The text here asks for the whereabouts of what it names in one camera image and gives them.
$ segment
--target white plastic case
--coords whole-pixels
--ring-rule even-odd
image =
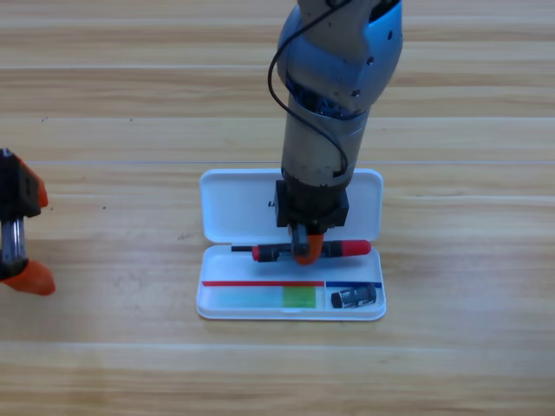
[[[290,259],[257,263],[249,252],[232,252],[230,244],[291,242],[287,229],[276,226],[273,200],[276,180],[281,178],[279,169],[218,169],[206,172],[200,179],[205,236],[214,243],[226,245],[215,245],[204,254],[197,292],[199,314],[207,319],[233,320],[374,321],[381,318],[387,305],[380,256],[374,248],[367,256],[321,258],[310,266],[298,265]],[[329,230],[325,240],[376,240],[382,216],[382,176],[370,169],[356,169],[347,194],[349,215],[345,226]],[[295,294],[291,300],[289,289],[257,286],[271,282],[324,285],[316,286],[316,299],[309,294],[309,301],[299,301]],[[375,303],[334,309],[331,294],[358,283],[375,285]],[[298,302],[305,306],[295,307]]]

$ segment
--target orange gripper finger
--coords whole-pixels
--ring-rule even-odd
[[[28,167],[21,158],[17,157],[17,159],[19,160],[19,163],[25,166],[25,169],[27,169],[30,175],[36,179],[36,182],[38,182],[38,204],[41,206],[41,208],[46,208],[47,206],[49,206],[49,195],[46,192],[46,186],[44,185],[44,181],[40,179],[38,175],[35,172],[33,172],[33,170],[30,167]]]
[[[297,263],[308,266],[313,264],[322,254],[323,234],[308,236],[309,254],[307,256],[295,256]]]
[[[29,260],[27,266],[19,275],[3,282],[14,290],[33,295],[49,296],[56,291],[52,272],[44,264],[33,260]]]

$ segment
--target black cable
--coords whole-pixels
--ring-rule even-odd
[[[347,4],[351,3],[353,0],[344,0],[343,2],[339,3],[337,6],[332,7],[331,9],[329,9],[328,11],[326,11],[325,13],[323,13],[320,17],[317,17],[316,19],[314,19],[312,22],[308,23],[306,26],[302,27],[301,29],[299,29],[298,31],[296,31],[295,33],[293,33],[291,36],[289,36],[287,39],[285,39],[285,41],[282,43],[282,45],[279,47],[279,49],[277,50],[276,54],[274,55],[273,59],[271,60],[271,64],[270,64],[270,68],[268,70],[268,89],[270,90],[270,94],[271,97],[276,101],[277,104],[279,104],[279,106],[285,110],[287,112],[287,114],[289,114],[291,117],[293,117],[295,120],[299,121],[300,123],[304,124],[305,126],[307,126],[308,128],[314,130],[316,133],[320,134],[322,137],[324,137],[329,143],[331,143],[336,149],[337,151],[341,154],[341,160],[342,160],[342,169],[340,172],[337,173],[337,176],[341,176],[343,175],[346,171],[347,168],[349,167],[349,161],[347,158],[347,154],[345,153],[345,151],[341,148],[341,146],[339,145],[339,143],[337,143],[335,140],[333,140],[331,138],[331,136],[329,136],[326,132],[324,132],[323,130],[319,129],[318,127],[314,126],[312,123],[310,123],[308,120],[305,120],[303,117],[301,117],[300,115],[296,114],[293,110],[291,110],[289,107],[287,107],[280,99],[279,97],[276,95],[276,92],[274,91],[274,88],[272,86],[272,75],[274,72],[274,67],[276,66],[276,63],[278,62],[279,57],[283,54],[283,52],[285,51],[285,49],[290,45],[291,42],[293,42],[295,39],[297,39],[299,36],[301,36],[304,32],[306,32],[307,30],[312,29],[314,26],[316,26],[317,24],[319,24],[322,20],[330,17],[331,15],[333,15],[336,11],[342,9],[343,7],[345,7]]]

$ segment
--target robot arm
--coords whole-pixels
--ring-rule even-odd
[[[290,93],[275,205],[297,260],[312,263],[323,234],[345,223],[369,112],[401,55],[402,1],[297,2],[273,62]]]

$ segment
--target wooden table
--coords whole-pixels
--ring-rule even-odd
[[[0,414],[555,414],[555,2],[405,1],[361,166],[388,313],[209,322],[199,176],[278,167],[293,2],[0,2],[0,134],[46,181],[50,298],[0,292]]]

